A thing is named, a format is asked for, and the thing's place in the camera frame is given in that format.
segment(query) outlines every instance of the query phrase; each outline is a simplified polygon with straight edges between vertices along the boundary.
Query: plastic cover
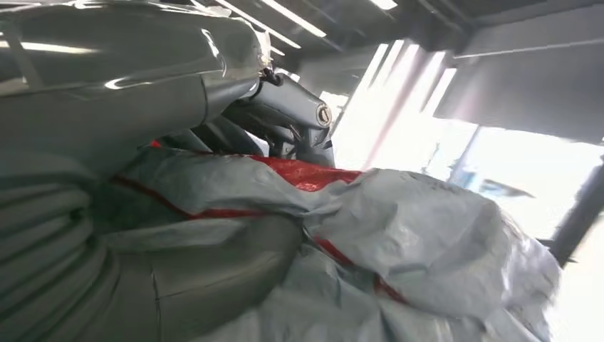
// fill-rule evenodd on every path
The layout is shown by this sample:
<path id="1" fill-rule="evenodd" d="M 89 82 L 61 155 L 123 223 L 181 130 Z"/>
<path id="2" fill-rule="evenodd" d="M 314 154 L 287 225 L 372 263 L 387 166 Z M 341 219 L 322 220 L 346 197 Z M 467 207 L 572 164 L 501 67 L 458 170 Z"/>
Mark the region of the plastic cover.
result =
<path id="1" fill-rule="evenodd" d="M 153 222 L 164 212 L 150 200 L 179 217 L 106 234 L 121 251 L 218 244 L 266 212 L 303 221 L 311 238 L 282 285 L 196 342 L 550 339 L 556 260 L 473 192 L 411 172 L 162 148 L 116 182 L 128 195 L 115 219 Z"/>

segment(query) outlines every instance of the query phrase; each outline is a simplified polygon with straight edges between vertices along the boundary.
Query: wall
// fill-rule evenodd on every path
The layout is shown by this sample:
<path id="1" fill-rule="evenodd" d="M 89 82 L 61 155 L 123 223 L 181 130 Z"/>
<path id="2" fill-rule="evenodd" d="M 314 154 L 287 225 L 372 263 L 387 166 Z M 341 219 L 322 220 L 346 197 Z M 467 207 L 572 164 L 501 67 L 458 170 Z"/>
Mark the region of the wall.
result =
<path id="1" fill-rule="evenodd" d="M 485 28 L 436 116 L 599 143 L 604 5 Z"/>

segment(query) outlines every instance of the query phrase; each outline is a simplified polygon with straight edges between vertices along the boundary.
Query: wrapped object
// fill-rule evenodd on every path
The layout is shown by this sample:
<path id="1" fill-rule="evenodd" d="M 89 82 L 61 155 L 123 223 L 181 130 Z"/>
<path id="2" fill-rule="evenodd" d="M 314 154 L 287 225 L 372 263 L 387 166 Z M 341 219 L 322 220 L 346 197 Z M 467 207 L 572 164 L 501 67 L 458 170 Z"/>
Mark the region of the wrapped object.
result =
<path id="1" fill-rule="evenodd" d="M 549 340 L 556 260 L 492 201 L 454 185 L 148 148 L 114 187 L 101 195 L 115 200 L 99 202 L 121 208 L 113 219 L 129 230 L 105 239 L 122 251 L 218 244 L 267 213 L 303 223 L 310 238 L 282 285 L 196 341 Z"/>

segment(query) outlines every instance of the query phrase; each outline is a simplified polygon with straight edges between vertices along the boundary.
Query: red stripe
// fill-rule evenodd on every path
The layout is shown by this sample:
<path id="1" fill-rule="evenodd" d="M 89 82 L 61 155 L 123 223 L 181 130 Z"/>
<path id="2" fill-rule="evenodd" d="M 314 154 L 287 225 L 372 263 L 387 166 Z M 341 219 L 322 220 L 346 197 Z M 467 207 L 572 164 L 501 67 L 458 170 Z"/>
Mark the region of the red stripe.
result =
<path id="1" fill-rule="evenodd" d="M 353 261 L 344 255 L 344 253 L 340 252 L 329 240 L 315 237 L 314 241 L 340 263 L 344 265 L 353 265 Z M 373 289 L 375 292 L 384 291 L 393 301 L 397 301 L 401 304 L 408 304 L 405 297 L 390 287 L 390 285 L 386 284 L 386 282 L 377 274 L 373 279 Z"/>
<path id="2" fill-rule="evenodd" d="M 380 290 L 384 291 L 393 301 L 397 301 L 401 304 L 409 304 L 407 299 L 399 294 L 396 290 L 394 290 L 390 285 L 386 284 L 384 279 L 382 279 L 377 274 L 373 279 L 373 290 L 375 292 L 379 292 Z"/>
<path id="3" fill-rule="evenodd" d="M 268 165 L 296 189 L 308 192 L 319 191 L 338 180 L 350 184 L 362 173 L 360 171 L 339 170 L 309 164 L 300 160 L 259 157 L 257 155 L 250 155 L 249 157 Z"/>
<path id="4" fill-rule="evenodd" d="M 321 248 L 323 248 L 326 252 L 331 254 L 332 257 L 334 257 L 336 260 L 338 260 L 342 264 L 346 264 L 346 265 L 353 264 L 353 261 L 350 260 L 342 252 L 338 251 L 338 249 L 329 240 L 319 239 L 318 237 L 316 237 L 314 240 L 319 246 L 321 246 Z"/>
<path id="5" fill-rule="evenodd" d="M 130 189 L 141 192 L 149 197 L 154 198 L 159 203 L 164 205 L 166 208 L 176 212 L 177 214 L 186 217 L 187 219 L 223 219 L 223 218 L 232 218 L 232 217 L 249 217 L 249 216 L 261 216 L 264 213 L 256 212 L 254 210 L 242 210 L 242 209 L 207 209 L 203 212 L 198 212 L 196 214 L 190 214 L 189 212 L 180 209 L 176 205 L 172 204 L 169 200 L 163 197 L 159 192 L 149 189 L 144 185 L 136 182 L 134 180 L 129 180 L 128 178 L 116 176 L 113 178 L 113 182 L 119 185 L 123 185 L 125 187 L 129 187 Z"/>

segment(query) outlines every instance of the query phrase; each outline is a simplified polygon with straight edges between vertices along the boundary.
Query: fluorescent light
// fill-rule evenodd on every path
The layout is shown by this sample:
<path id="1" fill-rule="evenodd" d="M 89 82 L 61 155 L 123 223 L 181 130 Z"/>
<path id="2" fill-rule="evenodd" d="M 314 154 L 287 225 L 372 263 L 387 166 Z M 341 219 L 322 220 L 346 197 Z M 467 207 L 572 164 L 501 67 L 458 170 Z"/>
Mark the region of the fluorescent light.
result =
<path id="1" fill-rule="evenodd" d="M 274 53 L 280 55 L 280 56 L 285 56 L 285 53 L 283 53 L 283 51 L 279 50 L 278 48 L 271 46 L 271 51 L 273 51 Z"/>
<path id="2" fill-rule="evenodd" d="M 265 29 L 267 32 L 269 32 L 270 34 L 272 34 L 276 38 L 281 39 L 282 41 L 284 41 L 288 45 L 291 45 L 294 48 L 300 48 L 300 46 L 298 44 L 296 44 L 295 42 L 293 42 L 291 39 L 285 37 L 284 35 L 282 35 L 281 33 L 277 32 L 277 31 L 273 30 L 272 28 L 268 27 L 267 25 L 264 25 L 260 21 L 257 21 L 256 19 L 252 18 L 249 14 L 245 13 L 241 9 L 236 8 L 235 6 L 233 6 L 230 3 L 226 2 L 225 0 L 216 0 L 216 2 L 219 3 L 219 4 L 221 4 L 224 7 L 227 7 L 231 11 L 237 13 L 242 18 L 245 18 L 247 21 L 249 21 L 249 22 L 251 22 L 251 23 L 253 23 L 253 24 L 255 24 L 255 25 L 257 25 L 257 26 L 259 26 L 259 27 L 261 27 L 263 29 Z"/>
<path id="3" fill-rule="evenodd" d="M 384 11 L 393 9 L 397 6 L 397 3 L 393 0 L 371 0 L 377 7 L 380 7 Z"/>
<path id="4" fill-rule="evenodd" d="M 314 26 L 313 24 L 307 22 L 306 20 L 302 19 L 299 15 L 293 13 L 292 11 L 286 9 L 285 7 L 283 7 L 282 5 L 280 5 L 279 3 L 277 3 L 275 0 L 262 0 L 262 2 L 264 2 L 265 4 L 269 5 L 270 7 L 272 7 L 273 9 L 275 9 L 277 12 L 283 14 L 284 16 L 288 17 L 290 20 L 292 20 L 294 23 L 304 27 L 308 32 L 314 34 L 317 37 L 321 37 L 323 38 L 324 36 L 327 36 L 327 34 L 323 31 L 321 31 L 317 26 Z"/>
<path id="5" fill-rule="evenodd" d="M 21 43 L 26 50 L 34 50 L 34 51 L 50 51 L 50 52 L 61 52 L 61 53 L 91 53 L 96 52 L 91 48 L 74 48 L 72 46 L 63 46 L 63 45 L 52 45 L 52 44 L 42 44 L 42 43 Z M 9 44 L 5 41 L 0 41 L 0 48 L 8 48 Z"/>

